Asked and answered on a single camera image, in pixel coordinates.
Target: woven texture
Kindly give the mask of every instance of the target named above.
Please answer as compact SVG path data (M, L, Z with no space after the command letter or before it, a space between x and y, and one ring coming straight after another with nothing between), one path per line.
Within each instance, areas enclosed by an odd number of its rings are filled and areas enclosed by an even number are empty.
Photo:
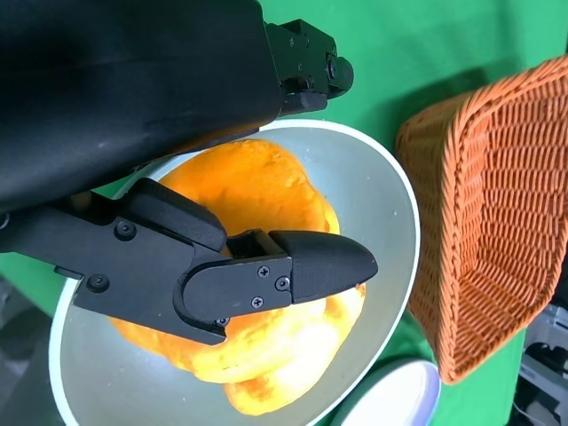
M456 383L548 303L568 239L568 59L431 106L397 154L422 246L410 310Z

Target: black screw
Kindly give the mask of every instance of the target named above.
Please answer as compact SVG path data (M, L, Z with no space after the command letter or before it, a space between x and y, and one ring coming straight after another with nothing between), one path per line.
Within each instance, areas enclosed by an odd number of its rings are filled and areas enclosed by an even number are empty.
M9 222L10 222L10 213L3 213L3 215L0 215L0 230L8 226Z
M260 308L264 304L264 299L262 297L253 297L252 301L250 302L252 307L255 309Z
M276 280L276 283L274 284L274 287L276 287L278 291L290 290L290 278L288 277L278 278Z
M87 288L93 293L102 293L108 288L109 284L110 282L108 281L108 278L102 273L92 275L87 280Z
M226 327L226 325L229 324L229 319L228 318L218 319L217 321L215 321L215 324L217 324L220 327Z
M128 220L121 220L114 228L114 235L120 241L130 241L136 236L136 226Z
M257 273L260 278L266 278L268 277L268 275L270 275L270 269L268 268L268 266L261 266L260 268L258 268Z

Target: white bowl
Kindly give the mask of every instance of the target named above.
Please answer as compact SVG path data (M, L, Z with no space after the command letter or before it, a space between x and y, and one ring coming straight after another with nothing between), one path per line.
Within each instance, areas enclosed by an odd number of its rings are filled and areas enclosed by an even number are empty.
M370 137L332 122L277 121L252 138L270 139L294 153L334 207L342 234L369 248L379 264L363 312L334 361L293 404L245 416L232 408L222 386L200 382L125 342L107 317L71 305L77 281L67 280L50 341L51 385L67 424L314 424L353 389L389 341L414 282L420 245L418 209L404 171ZM192 156L140 175L159 179Z

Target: orange wicker basket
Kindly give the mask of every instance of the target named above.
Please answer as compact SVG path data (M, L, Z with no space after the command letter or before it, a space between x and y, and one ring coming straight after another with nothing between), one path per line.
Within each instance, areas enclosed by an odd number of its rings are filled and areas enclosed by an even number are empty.
M410 310L456 383L549 302L568 239L568 58L431 106L397 154L422 247Z

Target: bowl rim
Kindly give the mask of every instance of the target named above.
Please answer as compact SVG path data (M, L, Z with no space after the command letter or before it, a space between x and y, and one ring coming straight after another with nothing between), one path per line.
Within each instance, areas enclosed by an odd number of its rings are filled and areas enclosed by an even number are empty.
M389 334L387 338L384 340L382 347L377 351L377 353L373 356L371 362L365 367L365 369L361 372L359 377L351 384L351 386L345 390L345 392L333 403L331 404L326 410L320 413L315 419L313 419L307 426L312 426L315 423L319 422L323 417L331 412L341 401L343 401L347 395L351 393L351 391L355 388L357 384L365 377L368 370L371 366L376 362L379 355L383 351L384 347L386 346L387 342L391 339L394 330L397 328L398 323L400 322L400 318L406 308L408 303L408 298L410 297L410 292L414 286L414 279L416 277L416 271L418 268L418 258L420 256L420 239L421 239L421 232L420 232L420 220L418 214L418 204L416 202L416 198L414 196L414 191L412 186L410 185L410 181L406 176L406 173L403 171L400 164L394 158L394 156L389 152L387 148L382 146L376 140L371 138L370 136L366 135L365 133L355 130L349 126L344 124L339 124L337 122L328 122L325 120L313 120L313 119L284 119L284 120L277 120L275 122L271 122L263 127L261 127L258 131L264 130L277 130L277 129L287 129L287 128L312 128L312 129L322 129L322 130L331 130L338 133L343 133L347 136L351 136L352 138L358 139L361 142L367 144L368 146L372 147L375 151L377 151L380 155L382 155L389 165L397 172L398 177L402 181L403 186L406 189L406 195L410 200L410 204L412 207L412 211L414 214L414 234L416 235L415 238L415 247L414 247L414 261L412 266L412 271L410 274L410 282L406 289L406 294L404 297L404 303L401 305L400 310L398 312L397 318L392 324L390 328ZM254 133L248 138L254 138L257 134ZM160 165L160 168L163 168L176 160L177 157L172 157L171 159L163 162ZM50 332L50 341L49 341L49 374L50 374L50 382L51 382L51 390L53 392L53 397L55 398L55 404L59 410L59 414L63 419L63 422L67 426L76 426L79 423L75 419L73 415L73 411L67 401L67 397L65 395L65 390L63 386L63 376L61 374L61 363L60 363L60 355L61 355L61 342L63 337L63 328L65 326L65 320L67 317L68 307L71 304L73 299L73 295L75 293L75 289L79 285L78 280L73 279L66 279L63 291L61 296L59 297L59 301L57 304L57 309L55 311L55 315L53 316L53 322L51 324L51 332Z

